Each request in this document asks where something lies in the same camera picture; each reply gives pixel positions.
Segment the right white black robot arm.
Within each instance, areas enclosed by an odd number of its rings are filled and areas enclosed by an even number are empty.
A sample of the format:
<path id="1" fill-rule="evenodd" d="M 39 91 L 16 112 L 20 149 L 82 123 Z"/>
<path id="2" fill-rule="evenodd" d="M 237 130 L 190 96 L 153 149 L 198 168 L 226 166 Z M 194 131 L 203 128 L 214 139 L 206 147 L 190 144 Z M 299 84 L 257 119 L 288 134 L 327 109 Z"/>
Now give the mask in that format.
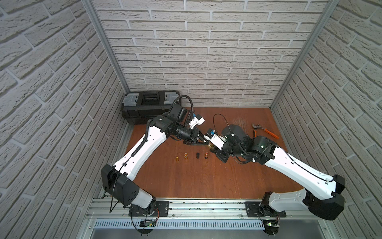
<path id="1" fill-rule="evenodd" d="M 294 192 L 265 193 L 259 204 L 262 215 L 272 217 L 284 211 L 309 211 L 321 219 L 333 221 L 343 212 L 345 199 L 341 193 L 345 189 L 344 177 L 322 173 L 265 136 L 251 138 L 237 125 L 229 125 L 221 135 L 209 129 L 204 137 L 212 143 L 211 151 L 222 162 L 233 157 L 240 164 L 259 163 L 303 186 Z"/>

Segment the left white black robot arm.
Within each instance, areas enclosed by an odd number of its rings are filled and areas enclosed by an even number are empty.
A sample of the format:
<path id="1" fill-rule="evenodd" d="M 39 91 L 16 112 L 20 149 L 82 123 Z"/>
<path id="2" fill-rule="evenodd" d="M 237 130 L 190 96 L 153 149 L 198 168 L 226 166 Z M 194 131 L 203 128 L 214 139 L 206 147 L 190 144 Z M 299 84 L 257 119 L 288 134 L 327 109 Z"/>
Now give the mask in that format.
<path id="1" fill-rule="evenodd" d="M 205 122 L 204 118 L 196 115 L 194 109 L 182 107 L 179 103 L 182 98 L 178 96 L 167 112 L 149 119 L 138 143 L 119 161 L 106 164 L 100 172 L 105 192 L 125 207 L 139 207 L 145 216 L 155 211 L 156 198 L 136 185 L 134 179 L 156 148 L 169 137 L 180 139 L 186 145 L 208 144 L 198 129 Z"/>

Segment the black grey toolbox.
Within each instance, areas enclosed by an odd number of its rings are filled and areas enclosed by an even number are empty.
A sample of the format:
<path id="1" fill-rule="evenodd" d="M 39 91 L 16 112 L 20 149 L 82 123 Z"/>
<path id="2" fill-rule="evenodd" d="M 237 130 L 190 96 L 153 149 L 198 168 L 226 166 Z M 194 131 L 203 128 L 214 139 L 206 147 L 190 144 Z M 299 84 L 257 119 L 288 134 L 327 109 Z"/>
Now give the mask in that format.
<path id="1" fill-rule="evenodd" d="M 129 124 L 146 124 L 149 119 L 167 112 L 179 91 L 141 91 L 128 93 L 122 102 L 122 117 Z"/>

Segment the orange handled pliers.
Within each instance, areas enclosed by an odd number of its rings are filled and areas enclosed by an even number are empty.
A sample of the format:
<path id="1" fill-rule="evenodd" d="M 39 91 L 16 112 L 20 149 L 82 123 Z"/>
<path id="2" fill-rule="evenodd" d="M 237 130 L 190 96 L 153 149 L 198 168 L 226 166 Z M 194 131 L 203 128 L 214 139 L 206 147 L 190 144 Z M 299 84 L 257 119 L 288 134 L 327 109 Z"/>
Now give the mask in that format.
<path id="1" fill-rule="evenodd" d="M 277 136 L 275 133 L 269 131 L 268 129 L 262 127 L 260 124 L 252 124 L 252 128 L 253 128 L 253 136 L 254 137 L 257 137 L 257 130 L 261 129 L 263 130 L 264 132 L 266 132 L 267 134 L 271 135 L 273 138 L 275 139 L 279 139 L 280 137 Z"/>

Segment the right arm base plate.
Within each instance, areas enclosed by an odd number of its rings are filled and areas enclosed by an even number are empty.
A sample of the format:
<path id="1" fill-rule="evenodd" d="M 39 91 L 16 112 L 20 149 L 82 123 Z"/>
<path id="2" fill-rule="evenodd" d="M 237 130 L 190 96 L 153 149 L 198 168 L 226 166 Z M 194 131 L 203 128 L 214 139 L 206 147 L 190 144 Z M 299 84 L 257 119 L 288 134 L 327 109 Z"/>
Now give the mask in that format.
<path id="1" fill-rule="evenodd" d="M 269 217 L 269 218 L 285 218 L 286 212 L 281 211 L 277 212 L 268 205 L 262 205 L 257 201 L 245 202 L 246 213 L 248 218 L 257 218 L 257 217 Z"/>

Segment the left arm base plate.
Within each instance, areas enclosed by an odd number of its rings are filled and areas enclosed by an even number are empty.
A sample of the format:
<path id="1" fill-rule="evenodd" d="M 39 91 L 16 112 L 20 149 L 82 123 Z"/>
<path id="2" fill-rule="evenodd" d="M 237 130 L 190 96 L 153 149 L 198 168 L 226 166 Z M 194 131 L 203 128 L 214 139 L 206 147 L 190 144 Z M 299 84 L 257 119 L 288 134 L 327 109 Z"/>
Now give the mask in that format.
<path id="1" fill-rule="evenodd" d="M 167 217 L 169 211 L 169 201 L 153 201 L 148 207 L 142 208 L 131 204 L 129 217 Z"/>

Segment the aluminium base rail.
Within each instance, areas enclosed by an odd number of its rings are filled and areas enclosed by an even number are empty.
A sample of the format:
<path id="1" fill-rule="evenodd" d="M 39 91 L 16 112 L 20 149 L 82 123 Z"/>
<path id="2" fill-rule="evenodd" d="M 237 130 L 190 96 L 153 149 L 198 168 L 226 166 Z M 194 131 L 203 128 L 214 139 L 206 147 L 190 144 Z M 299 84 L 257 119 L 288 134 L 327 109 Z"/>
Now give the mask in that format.
<path id="1" fill-rule="evenodd" d="M 158 201 L 167 201 L 165 211 L 168 216 L 164 219 L 248 219 L 251 208 L 245 202 L 255 202 L 255 199 L 201 199 L 201 198 L 158 198 Z M 111 198 L 93 199 L 86 212 L 86 218 L 127 218 L 129 209 L 120 203 L 112 212 L 109 211 Z"/>

